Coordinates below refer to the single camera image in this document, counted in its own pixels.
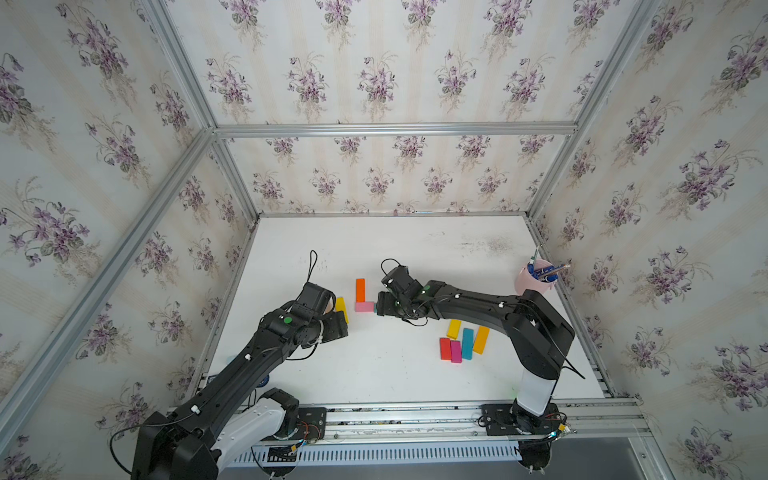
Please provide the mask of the pink block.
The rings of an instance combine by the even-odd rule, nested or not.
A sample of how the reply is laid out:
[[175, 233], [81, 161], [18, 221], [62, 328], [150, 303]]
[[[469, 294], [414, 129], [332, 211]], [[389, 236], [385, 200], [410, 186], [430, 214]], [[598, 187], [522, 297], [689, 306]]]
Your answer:
[[374, 313], [376, 306], [374, 302], [356, 302], [354, 310], [359, 313]]

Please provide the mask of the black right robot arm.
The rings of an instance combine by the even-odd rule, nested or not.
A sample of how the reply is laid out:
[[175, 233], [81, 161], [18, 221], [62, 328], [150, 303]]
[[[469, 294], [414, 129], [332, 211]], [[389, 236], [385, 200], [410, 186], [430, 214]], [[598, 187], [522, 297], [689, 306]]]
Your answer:
[[407, 323], [419, 319], [460, 320], [506, 334], [524, 368], [515, 400], [518, 409], [542, 418], [552, 400], [576, 334], [569, 323], [539, 292], [491, 295], [459, 289], [442, 281], [425, 284], [404, 265], [387, 272], [375, 312]]

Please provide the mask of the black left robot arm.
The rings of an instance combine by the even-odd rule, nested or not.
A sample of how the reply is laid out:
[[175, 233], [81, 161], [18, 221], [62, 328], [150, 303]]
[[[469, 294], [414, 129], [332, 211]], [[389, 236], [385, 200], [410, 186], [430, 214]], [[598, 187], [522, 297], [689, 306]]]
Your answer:
[[234, 360], [171, 413], [152, 413], [139, 427], [129, 475], [133, 479], [215, 479], [232, 459], [280, 431], [297, 400], [270, 391], [254, 413], [241, 404], [298, 348], [344, 338], [348, 327], [335, 294], [311, 282], [298, 297], [266, 313]]

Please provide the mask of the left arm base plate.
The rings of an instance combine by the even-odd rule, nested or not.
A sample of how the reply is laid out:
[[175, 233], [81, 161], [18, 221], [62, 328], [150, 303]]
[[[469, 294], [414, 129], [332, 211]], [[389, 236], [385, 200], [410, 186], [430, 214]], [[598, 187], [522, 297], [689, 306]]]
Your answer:
[[316, 442], [325, 437], [328, 410], [324, 407], [299, 407], [287, 414], [276, 434], [264, 438], [264, 441]]

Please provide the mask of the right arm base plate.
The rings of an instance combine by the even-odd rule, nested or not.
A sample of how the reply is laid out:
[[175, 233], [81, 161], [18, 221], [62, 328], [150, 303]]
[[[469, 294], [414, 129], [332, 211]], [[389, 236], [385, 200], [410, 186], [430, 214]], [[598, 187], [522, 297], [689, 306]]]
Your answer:
[[488, 436], [543, 435], [557, 437], [565, 430], [567, 415], [554, 403], [549, 403], [542, 415], [534, 415], [516, 401], [511, 404], [483, 404], [476, 420]]

